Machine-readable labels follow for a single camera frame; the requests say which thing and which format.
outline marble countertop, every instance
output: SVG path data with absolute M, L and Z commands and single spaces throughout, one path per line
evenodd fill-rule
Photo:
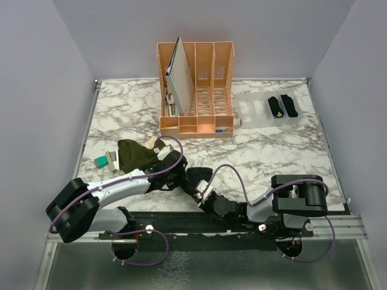
M 250 200 L 267 190 L 273 175 L 317 174 L 330 188 L 327 197 L 329 211 L 343 211 L 344 198 L 339 193 L 305 82 L 235 80 L 232 95 L 235 98 L 242 92 L 283 89 L 294 91 L 304 112 L 299 125 L 237 129 L 232 138 L 182 140 L 188 166 L 213 169 L 224 163 L 235 166 L 244 180 Z M 160 106 L 158 80 L 103 81 L 78 176 L 90 182 L 123 174 L 113 174 L 107 167 L 97 169 L 94 159 L 108 150 L 116 150 L 118 140 L 132 139 L 145 144 L 151 136 L 159 136 Z M 165 143 L 177 147 L 173 141 Z M 230 169 L 220 170 L 213 186 L 218 194 L 244 201 L 238 178 Z M 132 211 L 200 211 L 180 188 L 122 199 L 109 208 L 119 205 Z

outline orange desk organizer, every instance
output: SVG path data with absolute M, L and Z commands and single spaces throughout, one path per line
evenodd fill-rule
M 161 89 L 160 130 L 177 138 L 232 137 L 234 116 L 231 82 L 234 66 L 232 42 L 183 42 L 192 80 L 195 84 L 189 116 L 165 117 L 165 74 L 175 43 L 157 44 L 158 74 Z M 227 132 L 216 133 L 216 130 Z

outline black object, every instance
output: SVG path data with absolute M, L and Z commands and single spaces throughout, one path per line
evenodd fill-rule
M 302 242 L 300 240 L 277 242 L 277 246 L 288 257 L 297 257 L 302 251 Z
M 285 110 L 288 113 L 289 118 L 298 117 L 296 108 L 294 107 L 294 102 L 291 97 L 288 95 L 281 95 L 282 102 L 284 103 Z
M 179 157 L 180 152 L 173 150 L 163 160 L 140 166 L 138 169 L 144 171 L 145 174 L 160 172 L 174 165 L 179 159 Z M 149 182 L 151 183 L 151 185 L 149 186 L 147 193 L 152 192 L 154 190 L 171 191 L 181 186 L 184 183 L 185 179 L 187 179 L 187 163 L 187 159 L 182 156 L 182 159 L 179 164 L 175 166 L 172 170 L 149 178 Z
M 131 212 L 137 225 L 152 224 L 154 228 L 167 233 L 167 239 L 171 251 L 226 251 L 226 250 L 261 250 L 276 251 L 275 238 L 265 237 L 257 230 L 256 224 L 230 225 L 216 214 L 194 212 Z M 225 233 L 227 230 L 234 233 L 229 236 L 216 235 L 208 237 L 206 233 Z M 99 239 L 111 240 L 114 249 L 122 250 L 117 253 L 120 258 L 123 255 L 133 255 L 136 244 L 120 243 L 120 239 L 134 239 L 134 235 L 110 236 L 108 233 L 99 235 Z M 159 252 L 165 250 L 165 242 L 159 234 L 143 233 L 139 237 L 138 252 Z
M 276 175 L 272 177 L 272 187 L 276 188 L 290 181 L 304 178 L 322 181 L 322 177 L 318 175 Z M 289 198 L 293 186 L 275 193 L 273 197 L 274 212 L 310 217 L 326 216 L 328 214 L 325 190 L 321 185 L 305 182 L 295 186 L 298 198 Z
M 50 220 L 53 221 L 71 201 L 86 191 L 87 184 L 80 178 L 72 179 L 46 208 Z M 55 224 L 62 240 L 70 243 L 83 236 L 89 230 L 98 208 L 98 198 L 91 194 L 69 208 Z
M 270 97 L 268 100 L 268 105 L 270 106 L 270 110 L 272 114 L 276 118 L 282 118 L 284 116 L 284 112 L 279 106 L 278 100 L 276 97 Z

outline black foam piece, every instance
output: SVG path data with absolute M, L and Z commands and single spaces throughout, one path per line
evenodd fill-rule
M 294 107 L 294 102 L 291 97 L 288 95 L 281 95 L 282 102 L 284 103 L 286 113 L 288 113 L 289 118 L 298 117 L 296 108 Z
M 276 97 L 270 97 L 268 100 L 268 105 L 270 106 L 270 110 L 275 118 L 282 118 L 284 116 L 284 112 L 279 106 L 278 100 Z

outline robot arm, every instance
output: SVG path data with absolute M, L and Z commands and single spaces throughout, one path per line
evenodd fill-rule
M 56 220 L 55 227 L 62 240 L 72 242 L 88 231 L 133 231 L 139 228 L 140 223 L 126 208 L 107 210 L 104 207 L 128 196 L 153 190 L 173 190 L 176 187 L 182 187 L 195 200 L 206 213 L 203 213 L 203 219 L 208 220 L 211 232 L 215 233 L 233 229 L 231 231 L 258 233 L 263 239 L 275 240 L 302 231 L 307 217 L 325 216 L 328 213 L 326 193 L 313 182 L 321 182 L 320 176 L 274 176 L 269 191 L 247 204 L 230 201 L 218 195 L 211 186 L 207 188 L 212 169 L 189 168 L 186 171 L 185 157 L 171 146 L 163 148 L 158 159 L 154 164 L 147 164 L 107 181 L 85 184 L 80 178 L 71 180 L 46 209 L 51 221 Z M 284 187 L 300 179 L 309 182 Z M 81 195 L 85 196 L 74 202 Z M 165 230 L 183 233 L 184 228 L 167 227 Z
M 173 190 L 186 179 L 184 156 L 173 169 L 180 153 L 166 146 L 158 153 L 158 161 L 107 181 L 84 183 L 80 178 L 72 179 L 47 207 L 46 214 L 55 222 L 56 231 L 65 243 L 72 242 L 88 231 L 119 231 L 128 224 L 129 213 L 125 208 L 103 209 L 113 202 L 153 190 Z M 74 203 L 80 195 L 86 194 Z

